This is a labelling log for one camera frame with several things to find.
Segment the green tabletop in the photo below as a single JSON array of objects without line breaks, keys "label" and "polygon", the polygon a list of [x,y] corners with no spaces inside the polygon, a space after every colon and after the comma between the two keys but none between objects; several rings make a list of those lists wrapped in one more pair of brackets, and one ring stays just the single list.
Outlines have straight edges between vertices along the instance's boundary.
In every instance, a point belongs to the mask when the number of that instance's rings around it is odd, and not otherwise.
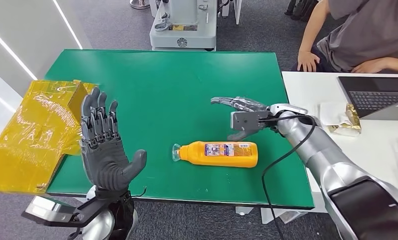
[{"label": "green tabletop", "polygon": [[[177,143],[225,141],[232,108],[210,104],[212,97],[252,98],[268,105],[287,103],[274,53],[156,52],[132,50],[64,50],[45,76],[98,84],[119,101],[117,116],[125,151],[147,150],[147,164],[129,186],[133,195],[173,201],[266,204],[263,169],[291,149],[269,129],[247,141],[258,145],[254,168],[173,162]],[[305,168],[296,154],[274,166],[266,176],[273,204],[312,208]],[[67,156],[47,192],[84,195],[91,187],[80,156]]]}]

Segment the white paper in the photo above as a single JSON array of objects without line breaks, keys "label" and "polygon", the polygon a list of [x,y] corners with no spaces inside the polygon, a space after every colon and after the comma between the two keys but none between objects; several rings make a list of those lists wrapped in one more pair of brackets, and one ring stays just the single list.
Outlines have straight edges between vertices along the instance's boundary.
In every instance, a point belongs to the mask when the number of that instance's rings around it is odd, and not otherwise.
[{"label": "white paper", "polygon": [[344,102],[322,102],[319,106],[319,119],[325,126],[350,124]]}]

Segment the bottle label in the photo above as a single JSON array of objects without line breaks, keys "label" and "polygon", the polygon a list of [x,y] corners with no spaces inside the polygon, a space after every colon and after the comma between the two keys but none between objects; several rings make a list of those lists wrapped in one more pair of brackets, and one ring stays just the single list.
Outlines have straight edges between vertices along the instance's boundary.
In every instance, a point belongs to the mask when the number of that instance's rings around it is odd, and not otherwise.
[{"label": "bottle label", "polygon": [[252,148],[247,143],[207,143],[205,144],[206,156],[251,156]]}]

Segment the gray t-shirt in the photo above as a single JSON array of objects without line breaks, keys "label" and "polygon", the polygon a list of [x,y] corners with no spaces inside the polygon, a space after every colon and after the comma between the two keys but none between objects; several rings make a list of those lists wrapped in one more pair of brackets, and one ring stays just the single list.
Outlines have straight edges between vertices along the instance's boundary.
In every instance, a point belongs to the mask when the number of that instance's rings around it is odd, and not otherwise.
[{"label": "gray t-shirt", "polygon": [[350,72],[359,64],[398,58],[398,0],[328,0],[335,19],[346,22],[317,43],[331,66]]}]

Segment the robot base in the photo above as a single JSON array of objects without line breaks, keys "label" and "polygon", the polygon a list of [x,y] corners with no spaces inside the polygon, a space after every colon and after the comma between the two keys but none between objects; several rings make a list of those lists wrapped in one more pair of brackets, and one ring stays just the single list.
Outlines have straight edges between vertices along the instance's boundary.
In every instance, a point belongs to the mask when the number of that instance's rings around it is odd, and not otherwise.
[{"label": "robot base", "polygon": [[[169,29],[156,31],[155,25],[162,23],[160,16],[166,13],[164,3],[161,2],[150,30],[152,50],[214,51],[216,49],[216,0],[198,0],[197,4],[207,6],[206,10],[198,9],[197,24],[173,23]],[[171,23],[171,14],[167,21]]]}]

